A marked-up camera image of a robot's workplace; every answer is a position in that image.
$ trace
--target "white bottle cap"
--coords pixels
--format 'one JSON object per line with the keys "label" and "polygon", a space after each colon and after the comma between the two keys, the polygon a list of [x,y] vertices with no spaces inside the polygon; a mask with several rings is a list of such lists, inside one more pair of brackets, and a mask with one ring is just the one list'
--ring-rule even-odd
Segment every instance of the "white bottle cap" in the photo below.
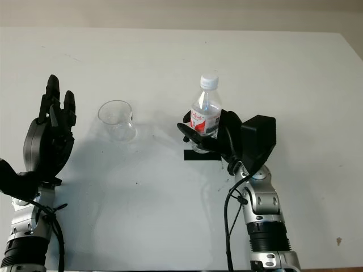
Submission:
{"label": "white bottle cap", "polygon": [[218,75],[203,74],[200,77],[200,87],[205,90],[215,90],[218,87]]}

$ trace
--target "black cable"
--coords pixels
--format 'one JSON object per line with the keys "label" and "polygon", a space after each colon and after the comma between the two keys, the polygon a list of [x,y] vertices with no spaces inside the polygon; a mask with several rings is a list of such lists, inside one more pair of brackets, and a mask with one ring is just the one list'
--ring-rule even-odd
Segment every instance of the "black cable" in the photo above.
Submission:
{"label": "black cable", "polygon": [[240,212],[240,210],[242,209],[242,194],[240,193],[240,191],[239,190],[235,190],[236,192],[238,192],[238,194],[239,194],[239,196],[240,196],[240,198],[236,198],[234,195],[232,195],[232,197],[233,198],[236,198],[238,201],[239,201],[239,208],[238,208],[238,211],[237,211],[237,213],[236,213],[236,217],[234,218],[234,220],[233,220],[233,224],[232,224],[232,227],[231,227],[231,230],[229,231],[229,236],[231,237],[231,234],[232,234],[232,230],[233,230],[233,228],[234,228],[234,225],[236,224],[236,221],[237,221],[237,218],[238,218],[238,215],[239,215],[239,212]]}
{"label": "black cable", "polygon": [[228,226],[228,203],[229,199],[231,198],[234,191],[244,183],[246,180],[250,179],[254,174],[248,175],[238,181],[228,192],[228,195],[225,200],[225,207],[224,207],[224,220],[225,220],[225,235],[226,235],[226,254],[227,254],[227,264],[228,264],[228,271],[233,272],[233,262],[232,262],[232,254],[231,254],[231,245],[230,245],[230,231]]}
{"label": "black cable", "polygon": [[33,204],[37,208],[39,208],[41,211],[43,211],[47,219],[49,220],[49,224],[52,227],[52,230],[57,237],[58,243],[59,243],[59,262],[58,262],[58,272],[64,272],[64,238],[61,226],[59,225],[59,222],[56,218],[56,211],[63,209],[67,206],[67,204],[63,204],[59,206],[58,208],[51,209],[50,207],[43,206],[42,204],[39,204],[38,202],[35,202],[34,200],[24,200],[23,201],[29,202],[30,204]]}

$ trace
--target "white wall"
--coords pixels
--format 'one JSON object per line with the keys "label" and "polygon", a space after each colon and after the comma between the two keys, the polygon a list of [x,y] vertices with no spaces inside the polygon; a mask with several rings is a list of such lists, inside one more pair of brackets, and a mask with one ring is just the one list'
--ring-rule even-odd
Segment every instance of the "white wall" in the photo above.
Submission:
{"label": "white wall", "polygon": [[338,32],[363,58],[361,0],[1,0],[0,25]]}

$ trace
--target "black tape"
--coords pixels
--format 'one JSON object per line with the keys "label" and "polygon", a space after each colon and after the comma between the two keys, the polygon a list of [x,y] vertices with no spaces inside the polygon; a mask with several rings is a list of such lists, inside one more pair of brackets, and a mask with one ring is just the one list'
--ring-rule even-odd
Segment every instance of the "black tape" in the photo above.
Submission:
{"label": "black tape", "polygon": [[184,160],[222,160],[221,155],[218,153],[197,153],[194,150],[184,150]]}

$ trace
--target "small stain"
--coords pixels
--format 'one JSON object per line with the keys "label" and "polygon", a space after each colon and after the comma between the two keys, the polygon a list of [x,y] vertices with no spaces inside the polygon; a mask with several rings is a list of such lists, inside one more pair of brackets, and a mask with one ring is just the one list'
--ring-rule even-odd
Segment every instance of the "small stain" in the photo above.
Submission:
{"label": "small stain", "polygon": [[340,245],[340,243],[341,243],[341,241],[342,241],[342,238],[338,237],[338,238],[336,239],[336,244],[339,246],[339,245]]}

